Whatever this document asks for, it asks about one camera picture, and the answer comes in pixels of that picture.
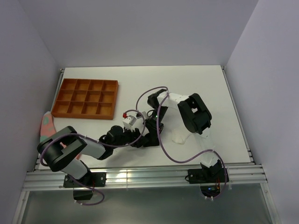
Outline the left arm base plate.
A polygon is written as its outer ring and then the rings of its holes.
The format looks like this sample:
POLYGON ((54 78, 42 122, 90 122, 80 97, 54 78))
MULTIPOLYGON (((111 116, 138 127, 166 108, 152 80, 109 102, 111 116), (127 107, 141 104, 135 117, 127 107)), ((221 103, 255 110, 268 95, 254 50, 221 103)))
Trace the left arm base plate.
POLYGON ((82 177, 79 180, 76 180, 80 184, 76 183, 69 175, 66 175, 64 178, 63 187, 64 188, 79 188, 83 186, 88 187, 104 187, 106 184, 106 172, 92 172, 82 177))

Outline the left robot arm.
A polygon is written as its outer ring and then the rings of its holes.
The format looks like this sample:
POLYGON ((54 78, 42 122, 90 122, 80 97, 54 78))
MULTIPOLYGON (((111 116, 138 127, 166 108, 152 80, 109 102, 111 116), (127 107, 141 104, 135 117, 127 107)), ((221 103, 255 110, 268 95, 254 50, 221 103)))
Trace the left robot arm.
POLYGON ((78 134, 72 126, 43 140, 37 147, 41 155, 40 162, 51 171, 62 171, 72 176, 79 186, 86 186, 91 180, 91 171, 77 159, 80 154, 91 156, 97 160, 110 157, 116 148, 133 146, 142 147, 147 142, 139 129, 130 130, 121 126, 113 126, 98 140, 78 134))

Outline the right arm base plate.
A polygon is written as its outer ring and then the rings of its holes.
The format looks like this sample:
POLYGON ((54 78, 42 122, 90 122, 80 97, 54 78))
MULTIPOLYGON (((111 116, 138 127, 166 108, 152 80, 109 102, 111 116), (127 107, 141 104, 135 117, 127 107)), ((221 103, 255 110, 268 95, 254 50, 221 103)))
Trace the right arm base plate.
POLYGON ((218 181, 224 183, 229 181, 229 176, 228 174, 225 176, 223 168, 216 173, 211 173, 206 169, 189 169, 185 179, 190 184, 217 183, 218 181))

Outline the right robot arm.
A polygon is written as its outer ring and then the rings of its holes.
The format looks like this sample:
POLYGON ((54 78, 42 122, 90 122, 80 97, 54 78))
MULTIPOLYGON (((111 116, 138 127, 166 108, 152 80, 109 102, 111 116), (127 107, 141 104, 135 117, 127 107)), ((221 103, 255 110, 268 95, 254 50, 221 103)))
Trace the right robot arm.
POLYGON ((149 131, 146 136, 155 141, 155 143, 151 143, 151 146, 159 145, 166 157, 178 164, 188 163, 201 157, 200 165, 203 169, 203 179, 207 182, 214 181, 218 177, 218 172, 224 168, 223 160, 209 143, 212 115, 199 94, 183 96, 170 93, 167 89, 161 89, 148 96, 147 103, 154 110, 145 121, 145 126, 149 131), (161 140, 161 132, 164 128, 162 120, 169 108, 179 111, 185 130, 190 134, 198 134, 203 139, 204 148, 202 151, 185 161, 173 159, 167 153, 161 140))

